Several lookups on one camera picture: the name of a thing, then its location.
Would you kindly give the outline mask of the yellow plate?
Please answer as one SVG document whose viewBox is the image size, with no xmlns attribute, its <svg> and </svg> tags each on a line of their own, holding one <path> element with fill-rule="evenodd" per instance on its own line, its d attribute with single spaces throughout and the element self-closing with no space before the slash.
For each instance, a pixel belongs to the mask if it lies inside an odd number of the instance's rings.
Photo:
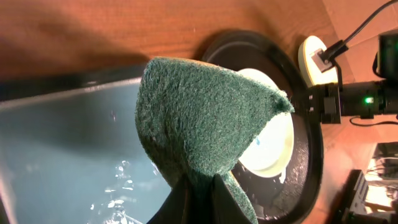
<svg viewBox="0 0 398 224">
<path fill-rule="evenodd" d="M 330 62 L 325 64 L 320 58 L 325 50 L 324 42 L 314 35 L 307 37 L 298 49 L 299 69 L 308 87 L 338 83 L 336 67 Z"/>
</svg>

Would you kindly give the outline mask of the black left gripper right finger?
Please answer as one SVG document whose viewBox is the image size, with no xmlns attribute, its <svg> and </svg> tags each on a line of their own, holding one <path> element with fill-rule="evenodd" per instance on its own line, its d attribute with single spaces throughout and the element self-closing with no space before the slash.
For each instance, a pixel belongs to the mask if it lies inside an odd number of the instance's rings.
<svg viewBox="0 0 398 224">
<path fill-rule="evenodd" d="M 212 180 L 212 222 L 214 224 L 251 224 L 219 174 L 216 174 Z"/>
</svg>

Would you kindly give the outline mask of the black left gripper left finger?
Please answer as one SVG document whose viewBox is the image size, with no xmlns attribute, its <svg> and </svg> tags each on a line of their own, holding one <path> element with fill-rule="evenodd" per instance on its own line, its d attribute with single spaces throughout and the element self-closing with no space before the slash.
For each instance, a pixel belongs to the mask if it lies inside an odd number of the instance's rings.
<svg viewBox="0 0 398 224">
<path fill-rule="evenodd" d="M 190 181 L 181 176 L 147 224 L 187 224 L 190 216 Z"/>
</svg>

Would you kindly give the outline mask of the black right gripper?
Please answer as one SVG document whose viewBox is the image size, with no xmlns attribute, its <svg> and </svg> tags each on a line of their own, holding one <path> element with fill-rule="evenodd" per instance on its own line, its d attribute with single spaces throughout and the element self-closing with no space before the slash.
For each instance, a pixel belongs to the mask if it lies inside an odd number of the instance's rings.
<svg viewBox="0 0 398 224">
<path fill-rule="evenodd" d="M 340 124 L 340 89 L 336 83 L 315 85 L 307 91 L 306 114 L 311 122 Z"/>
</svg>

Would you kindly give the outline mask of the green and yellow sponge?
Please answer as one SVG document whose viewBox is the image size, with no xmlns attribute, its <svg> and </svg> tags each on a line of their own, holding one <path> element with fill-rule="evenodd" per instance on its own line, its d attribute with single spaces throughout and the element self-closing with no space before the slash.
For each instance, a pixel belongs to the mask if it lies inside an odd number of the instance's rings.
<svg viewBox="0 0 398 224">
<path fill-rule="evenodd" d="M 266 124 L 294 108 L 279 90 L 209 63 L 156 57 L 139 85 L 135 124 L 149 158 L 172 188 L 190 181 L 188 223 L 212 222 L 219 174 L 251 223 L 254 208 L 231 171 Z"/>
</svg>

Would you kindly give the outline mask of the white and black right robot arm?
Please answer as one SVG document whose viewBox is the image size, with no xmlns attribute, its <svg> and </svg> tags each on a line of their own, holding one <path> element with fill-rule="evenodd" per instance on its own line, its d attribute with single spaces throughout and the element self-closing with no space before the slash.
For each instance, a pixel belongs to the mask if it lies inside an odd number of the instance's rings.
<svg viewBox="0 0 398 224">
<path fill-rule="evenodd" d="M 348 50 L 340 40 L 331 47 L 316 36 L 300 46 L 300 71 L 309 89 L 298 99 L 297 111 L 324 124 L 339 124 L 341 117 L 372 119 L 397 114 L 397 31 L 379 35 L 372 65 L 379 81 L 344 84 L 336 58 Z"/>
</svg>

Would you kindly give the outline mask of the light green plate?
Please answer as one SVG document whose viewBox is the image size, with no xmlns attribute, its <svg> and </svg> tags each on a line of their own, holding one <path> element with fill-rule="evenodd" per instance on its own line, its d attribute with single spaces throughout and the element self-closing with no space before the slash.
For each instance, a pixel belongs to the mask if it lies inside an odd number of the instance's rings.
<svg viewBox="0 0 398 224">
<path fill-rule="evenodd" d="M 253 174 L 271 178 L 288 166 L 294 150 L 294 124 L 290 113 L 274 116 L 239 158 Z"/>
</svg>

